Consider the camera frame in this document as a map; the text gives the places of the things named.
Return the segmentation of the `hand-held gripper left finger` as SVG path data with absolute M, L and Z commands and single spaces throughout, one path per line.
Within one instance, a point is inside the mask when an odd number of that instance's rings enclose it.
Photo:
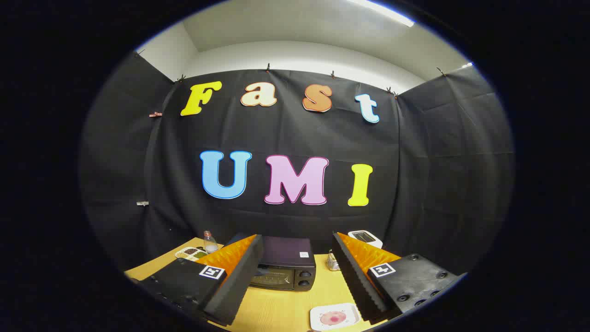
M 263 237 L 248 236 L 197 261 L 176 258 L 137 286 L 192 320 L 231 325 L 263 251 Z

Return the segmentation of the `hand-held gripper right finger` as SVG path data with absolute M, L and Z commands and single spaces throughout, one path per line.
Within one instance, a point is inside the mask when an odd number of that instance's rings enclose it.
M 331 250 L 363 320 L 381 323 L 417 311 L 461 280 L 419 254 L 397 256 L 334 232 Z

